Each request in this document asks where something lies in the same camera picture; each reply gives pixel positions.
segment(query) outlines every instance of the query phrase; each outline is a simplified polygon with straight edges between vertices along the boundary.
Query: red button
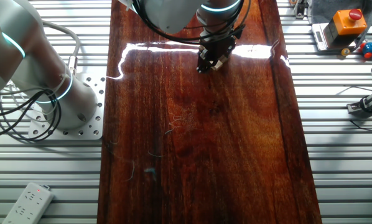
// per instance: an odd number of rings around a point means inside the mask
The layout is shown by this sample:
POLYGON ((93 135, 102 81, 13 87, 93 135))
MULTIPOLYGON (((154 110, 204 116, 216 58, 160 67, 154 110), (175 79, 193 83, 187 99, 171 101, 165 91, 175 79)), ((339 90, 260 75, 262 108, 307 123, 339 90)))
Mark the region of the red button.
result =
POLYGON ((352 9, 349 11, 349 17, 354 21, 357 21, 363 17, 362 13, 357 9, 352 9))

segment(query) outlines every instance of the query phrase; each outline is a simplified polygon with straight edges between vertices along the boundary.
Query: mounting plate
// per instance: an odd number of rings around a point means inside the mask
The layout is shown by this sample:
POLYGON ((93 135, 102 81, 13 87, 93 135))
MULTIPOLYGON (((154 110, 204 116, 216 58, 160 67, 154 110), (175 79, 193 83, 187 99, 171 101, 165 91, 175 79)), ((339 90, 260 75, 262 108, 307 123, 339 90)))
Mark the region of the mounting plate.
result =
MULTIPOLYGON (((55 130, 48 140, 97 140, 102 137, 103 132, 103 116, 105 111, 105 93, 106 93, 106 76, 98 74, 77 74, 76 77, 81 82, 85 82, 96 94, 98 98, 98 105, 96 106, 96 112, 93 117, 86 122, 85 125, 72 130, 55 130)), ((34 107, 36 110, 41 111, 38 105, 34 107)), ((29 128, 30 138, 34 138, 39 134, 43 133, 48 127, 49 123, 45 121, 42 113, 33 110, 32 116, 35 119, 39 119, 42 122, 31 121, 29 128)))

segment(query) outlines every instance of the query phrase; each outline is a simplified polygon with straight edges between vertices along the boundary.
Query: blue led ring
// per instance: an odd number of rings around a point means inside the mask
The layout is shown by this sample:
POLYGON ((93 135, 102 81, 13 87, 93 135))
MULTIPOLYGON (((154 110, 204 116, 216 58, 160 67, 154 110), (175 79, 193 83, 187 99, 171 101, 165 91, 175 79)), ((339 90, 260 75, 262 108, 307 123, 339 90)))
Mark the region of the blue led ring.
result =
POLYGON ((239 3, 240 3, 241 0, 238 0, 236 1, 234 4, 232 4, 231 6, 228 6, 228 7, 224 7, 224 8, 221 8, 221 9, 214 9, 214 8, 211 8, 211 7, 208 7, 208 6, 204 6, 204 5, 201 5, 201 7, 207 11, 211 11, 211 12, 225 12, 229 9, 232 9, 234 7, 236 7, 239 3))

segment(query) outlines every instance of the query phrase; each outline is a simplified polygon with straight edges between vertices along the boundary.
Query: orange box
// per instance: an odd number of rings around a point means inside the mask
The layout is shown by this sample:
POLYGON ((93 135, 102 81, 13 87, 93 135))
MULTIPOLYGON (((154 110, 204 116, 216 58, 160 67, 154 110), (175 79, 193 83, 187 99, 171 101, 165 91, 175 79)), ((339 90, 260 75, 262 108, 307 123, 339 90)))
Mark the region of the orange box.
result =
POLYGON ((333 17, 339 35, 359 35, 367 28, 366 20, 363 16, 353 22, 349 19, 349 12, 350 10, 340 10, 333 17))

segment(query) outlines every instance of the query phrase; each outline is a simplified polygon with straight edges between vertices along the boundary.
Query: metal bracket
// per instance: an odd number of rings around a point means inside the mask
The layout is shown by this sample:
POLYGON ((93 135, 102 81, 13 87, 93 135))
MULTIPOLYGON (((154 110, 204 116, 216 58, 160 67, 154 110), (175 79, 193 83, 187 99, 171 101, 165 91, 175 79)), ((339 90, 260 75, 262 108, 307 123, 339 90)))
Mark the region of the metal bracket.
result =
POLYGON ((294 12, 295 12, 296 19, 304 19, 305 7, 306 7, 305 0, 298 0, 297 4, 295 4, 294 6, 294 12))
MULTIPOLYGON (((91 86, 98 98, 98 105, 96 106, 95 115, 87 121, 83 126, 73 130, 56 130, 48 140, 97 140, 102 137, 103 132, 103 116, 105 111, 105 93, 106 93, 106 76, 91 75, 91 74, 77 74, 77 78, 91 86)), ((32 113, 33 118, 41 122, 31 121, 29 128, 30 138, 34 138, 43 133, 48 127, 49 123, 45 121, 44 115, 36 110, 32 113)))

